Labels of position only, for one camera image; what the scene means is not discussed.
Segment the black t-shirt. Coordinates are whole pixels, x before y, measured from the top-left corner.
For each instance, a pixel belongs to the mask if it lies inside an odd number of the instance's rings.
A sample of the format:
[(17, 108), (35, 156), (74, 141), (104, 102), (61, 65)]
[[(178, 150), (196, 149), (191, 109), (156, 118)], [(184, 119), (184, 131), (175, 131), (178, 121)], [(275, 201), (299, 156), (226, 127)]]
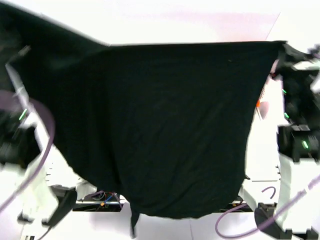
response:
[(0, 6), (30, 50), (12, 62), (83, 179), (140, 214), (185, 219), (239, 193), (256, 102), (281, 41), (105, 46)]

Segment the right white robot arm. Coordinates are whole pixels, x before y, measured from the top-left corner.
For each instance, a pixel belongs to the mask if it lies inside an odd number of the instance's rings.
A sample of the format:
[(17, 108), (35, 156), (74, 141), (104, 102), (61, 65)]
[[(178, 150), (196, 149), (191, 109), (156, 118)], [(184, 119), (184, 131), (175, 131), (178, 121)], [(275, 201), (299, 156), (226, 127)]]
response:
[(312, 222), (320, 209), (320, 94), (311, 88), (320, 73), (320, 48), (307, 53), (284, 44), (270, 77), (282, 78), (284, 118), (277, 132), (276, 199), (264, 197), (257, 178), (232, 182), (226, 195), (254, 211), (257, 230), (277, 240), (316, 240)]

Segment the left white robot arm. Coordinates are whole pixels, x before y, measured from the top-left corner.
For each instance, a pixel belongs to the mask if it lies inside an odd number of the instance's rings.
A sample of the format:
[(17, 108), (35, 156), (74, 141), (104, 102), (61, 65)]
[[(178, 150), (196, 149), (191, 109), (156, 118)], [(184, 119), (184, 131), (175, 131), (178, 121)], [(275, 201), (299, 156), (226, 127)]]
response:
[(79, 177), (54, 144), (62, 98), (48, 55), (25, 46), (4, 63), (12, 91), (0, 92), (0, 163), (17, 182), (1, 209), (21, 198), (18, 221), (54, 228), (73, 208)]

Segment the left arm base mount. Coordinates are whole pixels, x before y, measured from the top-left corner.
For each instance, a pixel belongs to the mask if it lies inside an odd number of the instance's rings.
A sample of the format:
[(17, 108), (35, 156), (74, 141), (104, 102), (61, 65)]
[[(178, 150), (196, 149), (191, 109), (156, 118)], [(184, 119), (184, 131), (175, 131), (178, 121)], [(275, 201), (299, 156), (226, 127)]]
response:
[(118, 193), (99, 191), (77, 200), (73, 212), (120, 212), (128, 201)]

